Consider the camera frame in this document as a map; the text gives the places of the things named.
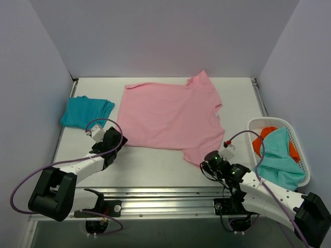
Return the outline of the white plastic laundry basket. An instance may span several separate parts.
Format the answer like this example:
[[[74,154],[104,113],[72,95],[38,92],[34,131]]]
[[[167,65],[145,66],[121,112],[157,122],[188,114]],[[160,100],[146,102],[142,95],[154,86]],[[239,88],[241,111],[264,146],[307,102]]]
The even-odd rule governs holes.
[[[287,190],[310,181],[310,169],[293,127],[285,120],[261,117],[247,124],[254,172]]]

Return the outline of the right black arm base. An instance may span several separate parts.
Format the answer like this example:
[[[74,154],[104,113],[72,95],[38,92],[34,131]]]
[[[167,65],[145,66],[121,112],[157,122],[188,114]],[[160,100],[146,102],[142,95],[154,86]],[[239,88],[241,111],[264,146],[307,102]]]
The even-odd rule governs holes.
[[[221,198],[214,199],[215,215],[225,231],[235,235],[244,235],[257,223],[260,215],[246,210],[243,206],[246,193],[224,186]]]

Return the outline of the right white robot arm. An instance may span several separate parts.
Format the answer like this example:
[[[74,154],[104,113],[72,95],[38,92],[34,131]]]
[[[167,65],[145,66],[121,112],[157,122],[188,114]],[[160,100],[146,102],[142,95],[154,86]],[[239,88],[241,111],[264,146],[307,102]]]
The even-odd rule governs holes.
[[[282,188],[240,164],[230,164],[217,151],[205,156],[200,169],[224,183],[231,196],[227,207],[235,213],[254,213],[292,229],[309,247],[320,247],[330,229],[330,212],[322,199]]]

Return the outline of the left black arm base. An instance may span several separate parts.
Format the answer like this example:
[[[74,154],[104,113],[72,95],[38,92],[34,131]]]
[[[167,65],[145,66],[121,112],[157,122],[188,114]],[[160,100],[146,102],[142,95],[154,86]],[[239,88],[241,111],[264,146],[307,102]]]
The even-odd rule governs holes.
[[[87,235],[106,236],[117,233],[124,229],[123,224],[117,219],[121,216],[122,202],[120,200],[105,201],[101,207],[96,209],[85,209],[75,211],[73,216],[75,218],[98,218],[97,220],[85,221],[84,231]],[[119,225],[117,229],[110,228],[110,223]]]

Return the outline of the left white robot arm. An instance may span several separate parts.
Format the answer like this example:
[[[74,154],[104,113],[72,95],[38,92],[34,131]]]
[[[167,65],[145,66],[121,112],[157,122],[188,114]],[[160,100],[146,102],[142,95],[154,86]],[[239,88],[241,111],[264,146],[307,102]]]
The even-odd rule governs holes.
[[[71,212],[87,211],[91,216],[100,216],[109,209],[102,193],[78,189],[77,184],[108,168],[128,139],[114,127],[93,131],[92,138],[96,142],[83,161],[42,170],[28,202],[29,210],[60,222]]]

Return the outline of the aluminium mounting rail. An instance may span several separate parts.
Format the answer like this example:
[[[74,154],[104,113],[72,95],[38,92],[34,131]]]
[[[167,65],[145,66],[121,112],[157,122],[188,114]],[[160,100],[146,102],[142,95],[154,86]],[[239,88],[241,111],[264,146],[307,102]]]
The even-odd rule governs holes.
[[[122,202],[120,220],[215,218],[214,199],[223,186],[188,188],[91,187],[105,201]]]

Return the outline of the folded teal t shirt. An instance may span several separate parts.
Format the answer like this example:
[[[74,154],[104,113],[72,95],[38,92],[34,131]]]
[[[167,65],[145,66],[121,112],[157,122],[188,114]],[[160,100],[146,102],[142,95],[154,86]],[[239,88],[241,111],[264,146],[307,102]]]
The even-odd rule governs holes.
[[[90,129],[94,124],[99,124],[104,127],[106,120],[109,118],[115,104],[106,99],[92,99],[87,96],[78,96],[69,98],[64,115],[61,118],[63,127],[86,129],[87,125]]]

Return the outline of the pink t shirt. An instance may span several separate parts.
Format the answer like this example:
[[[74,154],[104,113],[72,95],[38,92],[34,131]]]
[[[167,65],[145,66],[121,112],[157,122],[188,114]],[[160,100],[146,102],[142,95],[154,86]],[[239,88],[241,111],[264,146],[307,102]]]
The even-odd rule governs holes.
[[[216,88],[201,71],[184,85],[126,85],[117,123],[128,146],[181,150],[186,161],[199,165],[222,144],[221,106]]]

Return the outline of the light turquoise t shirt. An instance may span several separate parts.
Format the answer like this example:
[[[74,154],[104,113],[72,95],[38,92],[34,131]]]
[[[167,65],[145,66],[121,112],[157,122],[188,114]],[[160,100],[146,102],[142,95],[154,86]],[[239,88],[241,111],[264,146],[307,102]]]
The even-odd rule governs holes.
[[[266,127],[262,129],[260,138],[253,142],[254,152],[262,156],[262,144],[265,156],[258,166],[258,174],[268,181],[287,190],[294,191],[305,178],[305,172],[299,166],[300,156],[286,128]]]

